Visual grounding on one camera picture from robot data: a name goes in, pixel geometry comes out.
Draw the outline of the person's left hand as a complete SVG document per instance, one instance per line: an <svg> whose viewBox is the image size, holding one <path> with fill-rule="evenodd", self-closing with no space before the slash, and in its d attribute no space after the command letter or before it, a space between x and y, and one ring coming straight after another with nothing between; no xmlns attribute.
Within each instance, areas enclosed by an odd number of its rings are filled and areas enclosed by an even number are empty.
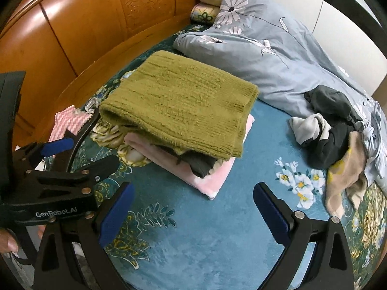
<svg viewBox="0 0 387 290"><path fill-rule="evenodd" d="M11 233L4 229L0 229L0 253L17 253L19 249L18 243L14 239L14 237L11 235Z"/></svg>

